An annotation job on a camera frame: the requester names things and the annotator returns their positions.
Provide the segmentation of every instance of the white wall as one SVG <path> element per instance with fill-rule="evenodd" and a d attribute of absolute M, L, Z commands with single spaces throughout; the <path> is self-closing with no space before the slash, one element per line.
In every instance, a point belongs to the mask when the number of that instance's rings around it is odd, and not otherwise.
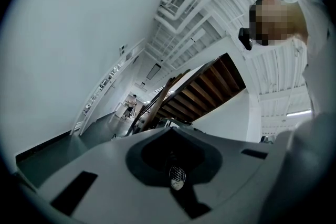
<path fill-rule="evenodd" d="M 100 111 L 99 118 L 115 111 L 118 104 L 126 99 L 138 76 L 143 56 L 144 53 L 141 53 L 137 61 L 134 64 L 130 64 L 124 72 L 120 74 L 120 77 L 113 83 L 115 89 L 109 89 L 109 92 L 101 99 L 101 102 L 98 104 L 98 110 Z"/>
<path fill-rule="evenodd" d="M 159 2 L 12 2 L 0 36 L 0 133 L 11 172 L 16 154 L 71 130 L 119 47 L 149 37 Z"/>
<path fill-rule="evenodd" d="M 193 127 L 210 135 L 246 141 L 249 94 L 245 89 L 212 112 L 193 122 Z"/>

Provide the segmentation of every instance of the white ceiling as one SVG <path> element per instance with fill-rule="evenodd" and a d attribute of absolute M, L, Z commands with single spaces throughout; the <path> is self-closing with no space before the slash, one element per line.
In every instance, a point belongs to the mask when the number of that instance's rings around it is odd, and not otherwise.
<path fill-rule="evenodd" d="M 184 0 L 174 2 L 180 6 Z M 192 10 L 201 0 L 197 0 Z M 281 46 L 254 47 L 247 51 L 237 39 L 239 29 L 246 26 L 249 5 L 255 0 L 211 0 L 191 20 L 185 29 L 178 35 L 172 34 L 165 26 L 156 23 L 155 31 L 146 47 L 145 68 L 139 76 L 143 80 L 153 65 L 157 62 L 162 68 L 151 81 L 144 87 L 147 93 L 134 89 L 145 99 L 150 100 L 155 90 L 153 87 L 163 85 L 170 73 L 182 69 L 189 61 L 201 54 L 205 48 L 210 47 L 215 41 L 231 36 L 240 53 L 245 57 L 250 75 L 258 94 L 262 116 L 262 134 L 273 135 L 280 131 L 292 129 L 296 124 L 309 115 L 287 118 L 289 112 L 297 112 L 310 108 L 309 97 L 302 77 L 305 68 L 306 48 L 300 41 L 287 41 Z M 190 11 L 186 10 L 178 20 L 172 21 L 165 18 L 173 27 L 185 19 Z M 187 44 L 190 37 L 199 31 L 205 34 L 190 47 Z"/>

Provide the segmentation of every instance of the dark gray floor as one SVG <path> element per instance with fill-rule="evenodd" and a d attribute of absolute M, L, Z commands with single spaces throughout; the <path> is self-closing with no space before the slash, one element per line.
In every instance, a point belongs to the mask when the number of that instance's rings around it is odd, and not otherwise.
<path fill-rule="evenodd" d="M 38 188 L 50 175 L 89 149 L 110 141 L 114 134 L 124 136 L 131 123 L 129 119 L 122 120 L 114 114 L 107 115 L 92 124 L 82 136 L 67 136 L 21 161 L 17 166 Z"/>

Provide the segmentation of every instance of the person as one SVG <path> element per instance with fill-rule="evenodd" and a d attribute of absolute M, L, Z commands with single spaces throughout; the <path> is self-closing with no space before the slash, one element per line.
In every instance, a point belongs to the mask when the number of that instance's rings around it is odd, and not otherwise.
<path fill-rule="evenodd" d="M 249 38 L 262 46 L 281 45 L 287 39 L 299 39 L 307 46 L 306 80 L 313 116 L 334 112 L 327 102 L 333 70 L 325 72 L 335 53 L 335 27 L 323 0 L 257 0 L 249 9 Z"/>
<path fill-rule="evenodd" d="M 126 100 L 126 103 L 129 104 L 128 108 L 124 112 L 123 119 L 126 119 L 126 117 L 129 117 L 130 113 L 132 112 L 133 109 L 135 109 L 137 105 L 137 95 L 134 94 L 133 97 L 130 97 L 129 100 Z"/>

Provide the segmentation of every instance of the black recessed panel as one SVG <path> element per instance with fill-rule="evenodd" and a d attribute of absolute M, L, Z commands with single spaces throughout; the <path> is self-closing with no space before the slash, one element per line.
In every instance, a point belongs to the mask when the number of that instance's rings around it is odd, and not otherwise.
<path fill-rule="evenodd" d="M 70 216 L 98 175 L 81 172 L 52 202 L 51 205 Z"/>
<path fill-rule="evenodd" d="M 245 154 L 245 155 L 248 155 L 254 158 L 258 158 L 258 159 L 266 159 L 267 157 L 267 153 L 265 152 L 248 150 L 248 149 L 243 150 L 242 154 Z"/>

